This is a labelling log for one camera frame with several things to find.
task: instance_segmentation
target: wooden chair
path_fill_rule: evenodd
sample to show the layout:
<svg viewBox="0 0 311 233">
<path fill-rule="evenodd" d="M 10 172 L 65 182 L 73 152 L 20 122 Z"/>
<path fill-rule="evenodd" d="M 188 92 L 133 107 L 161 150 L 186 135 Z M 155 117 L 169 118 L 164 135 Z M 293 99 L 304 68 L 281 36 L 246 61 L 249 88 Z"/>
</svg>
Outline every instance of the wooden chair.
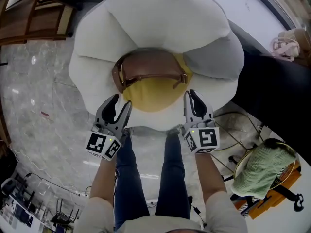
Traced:
<svg viewBox="0 0 311 233">
<path fill-rule="evenodd" d="M 0 0 L 0 46 L 27 40 L 65 40 L 75 7 L 62 0 Z"/>
</svg>

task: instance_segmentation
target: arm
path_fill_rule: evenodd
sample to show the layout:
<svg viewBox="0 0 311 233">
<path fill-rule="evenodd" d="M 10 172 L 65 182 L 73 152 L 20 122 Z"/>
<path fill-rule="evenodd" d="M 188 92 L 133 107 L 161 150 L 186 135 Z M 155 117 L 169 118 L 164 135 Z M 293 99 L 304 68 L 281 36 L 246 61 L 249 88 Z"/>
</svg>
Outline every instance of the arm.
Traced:
<svg viewBox="0 0 311 233">
<path fill-rule="evenodd" d="M 247 233 L 246 222 L 230 201 L 211 155 L 196 154 L 195 160 L 203 191 L 207 228 L 213 233 Z"/>
<path fill-rule="evenodd" d="M 206 201 L 211 195 L 220 191 L 227 192 L 227 190 L 210 154 L 196 154 L 195 160 L 202 187 L 204 204 L 206 204 Z"/>
<path fill-rule="evenodd" d="M 92 184 L 90 198 L 99 197 L 113 206 L 113 190 L 115 186 L 116 158 L 111 161 L 102 159 Z"/>
<path fill-rule="evenodd" d="M 116 158 L 101 160 L 92 184 L 90 200 L 82 211 L 74 233 L 113 232 L 113 189 Z"/>
</svg>

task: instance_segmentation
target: person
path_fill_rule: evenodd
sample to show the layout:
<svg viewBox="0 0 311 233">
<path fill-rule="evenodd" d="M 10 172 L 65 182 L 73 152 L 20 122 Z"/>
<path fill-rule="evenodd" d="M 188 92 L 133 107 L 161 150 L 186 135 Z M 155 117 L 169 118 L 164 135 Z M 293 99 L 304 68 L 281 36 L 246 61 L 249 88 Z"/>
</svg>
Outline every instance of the person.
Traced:
<svg viewBox="0 0 311 233">
<path fill-rule="evenodd" d="M 177 130 L 169 131 L 166 138 L 154 216 L 149 215 L 128 134 L 116 158 L 101 160 L 88 205 L 82 211 L 74 233 L 112 233 L 114 230 L 117 233 L 246 233 L 246 222 L 230 201 L 224 181 L 208 153 L 195 155 L 207 226 L 201 231 L 200 225 L 190 220 L 178 133 Z M 119 176 L 114 197 L 115 170 Z"/>
</svg>

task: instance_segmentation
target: blue jeans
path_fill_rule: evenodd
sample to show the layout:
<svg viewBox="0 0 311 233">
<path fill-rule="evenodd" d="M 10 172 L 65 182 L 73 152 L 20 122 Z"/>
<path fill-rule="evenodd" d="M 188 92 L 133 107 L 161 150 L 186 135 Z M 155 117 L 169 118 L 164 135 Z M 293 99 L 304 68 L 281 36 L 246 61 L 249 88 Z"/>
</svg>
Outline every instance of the blue jeans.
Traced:
<svg viewBox="0 0 311 233">
<path fill-rule="evenodd" d="M 127 220 L 148 216 L 131 138 L 117 153 L 116 169 L 119 172 L 114 202 L 116 230 Z M 190 219 L 190 206 L 184 181 L 185 169 L 178 135 L 166 138 L 164 164 L 155 215 Z"/>
</svg>

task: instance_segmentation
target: leather bag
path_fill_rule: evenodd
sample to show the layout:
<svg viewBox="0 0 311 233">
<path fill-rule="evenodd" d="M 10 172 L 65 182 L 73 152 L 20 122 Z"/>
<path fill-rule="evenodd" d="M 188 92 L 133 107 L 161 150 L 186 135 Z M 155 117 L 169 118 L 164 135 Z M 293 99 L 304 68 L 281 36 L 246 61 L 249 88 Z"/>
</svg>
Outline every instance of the leather bag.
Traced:
<svg viewBox="0 0 311 233">
<path fill-rule="evenodd" d="M 172 87 L 187 83 L 187 75 L 175 57 L 162 49 L 143 48 L 121 57 L 112 69 L 112 77 L 119 92 L 145 78 L 171 78 Z"/>
</svg>

